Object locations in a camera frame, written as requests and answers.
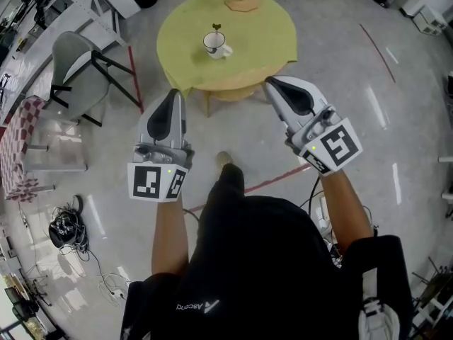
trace yellow-green tablecloth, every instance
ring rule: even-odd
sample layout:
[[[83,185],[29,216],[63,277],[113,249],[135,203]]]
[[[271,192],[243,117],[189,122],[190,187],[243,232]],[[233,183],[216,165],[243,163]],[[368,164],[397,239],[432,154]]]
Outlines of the yellow-green tablecloth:
[[[203,38],[219,30],[233,55],[212,59]],[[268,65],[297,60],[297,36],[288,13],[273,0],[261,0],[258,9],[232,11],[224,0],[187,0],[175,8],[161,26],[157,54],[172,87],[186,96],[189,90]]]

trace black sleeve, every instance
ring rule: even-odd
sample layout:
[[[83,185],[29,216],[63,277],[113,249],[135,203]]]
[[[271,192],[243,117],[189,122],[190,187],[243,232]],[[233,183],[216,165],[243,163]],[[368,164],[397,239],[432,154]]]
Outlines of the black sleeve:
[[[397,313],[399,338],[406,339],[412,325],[413,303],[401,240],[392,235],[360,239],[349,246],[342,265],[360,304],[362,274],[377,268],[377,296]]]
[[[150,319],[162,316],[179,282],[179,276],[157,273],[143,282],[131,283],[122,318],[121,340],[142,340],[149,333]]]

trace checkered cloth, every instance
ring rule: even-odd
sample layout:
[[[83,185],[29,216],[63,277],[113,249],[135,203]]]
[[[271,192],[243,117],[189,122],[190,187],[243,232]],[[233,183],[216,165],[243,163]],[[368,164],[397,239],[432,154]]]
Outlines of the checkered cloth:
[[[38,180],[27,177],[23,163],[31,135],[45,104],[46,101],[37,96],[24,99],[0,141],[0,172],[5,199],[31,202],[36,197],[30,190],[38,186]]]

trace gray chair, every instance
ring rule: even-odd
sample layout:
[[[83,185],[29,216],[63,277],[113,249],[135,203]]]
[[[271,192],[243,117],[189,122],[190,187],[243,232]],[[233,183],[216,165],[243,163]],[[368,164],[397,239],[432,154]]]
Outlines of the gray chair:
[[[91,64],[65,82],[64,78],[72,65],[87,52],[91,52]],[[116,86],[137,107],[140,107],[139,102],[109,75],[108,68],[114,66],[133,76],[135,73],[103,56],[101,50],[89,39],[70,31],[62,33],[52,47],[52,58],[54,74],[50,98],[68,109],[65,115],[69,119],[81,116],[102,127],[102,123],[88,116],[86,112],[107,96],[110,84]]]

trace gray floor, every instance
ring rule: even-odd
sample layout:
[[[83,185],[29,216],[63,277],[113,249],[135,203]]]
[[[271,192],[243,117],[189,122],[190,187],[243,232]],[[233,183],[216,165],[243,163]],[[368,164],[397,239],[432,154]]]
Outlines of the gray floor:
[[[157,60],[156,36],[182,1],[159,0],[126,21],[145,106],[170,88]],[[317,85],[351,119],[364,153],[347,166],[348,176],[380,233],[400,236],[408,272],[426,273],[429,254],[441,252],[448,259],[453,249],[446,237],[453,232],[444,219],[447,205],[440,199],[448,167],[437,163],[440,154],[453,152],[442,88],[442,78],[453,67],[452,48],[445,37],[419,33],[396,9],[383,9],[372,0],[276,1],[288,10],[298,34],[299,61],[283,73]],[[381,50],[396,83],[360,24]],[[120,47],[108,55],[128,62]],[[118,74],[118,79],[132,90],[127,75]],[[196,156],[183,189],[186,208],[204,203],[217,175],[214,156],[220,150],[230,151],[243,168],[247,187],[299,166],[283,143],[279,120],[262,99],[259,91],[239,103],[215,101],[211,118],[202,114],[199,96],[188,99],[187,139]],[[126,163],[132,158],[138,119],[139,111],[111,89],[101,129],[87,123],[74,129],[41,125],[34,140],[50,144],[50,159],[80,162],[84,157],[89,170],[41,178],[58,189],[22,205],[35,245],[21,224],[17,203],[6,203],[21,262],[28,269],[36,255],[40,271],[50,277],[46,291],[55,304],[50,312],[74,339],[117,339],[124,304],[109,303],[99,292],[95,260],[58,256],[45,236],[47,223],[56,205],[81,194],[91,248],[103,271],[126,273],[131,281],[149,276],[155,205],[127,197]],[[309,169],[253,194],[302,203],[315,178]],[[191,217],[186,220],[193,249],[197,226]],[[121,280],[117,284],[124,286]]]

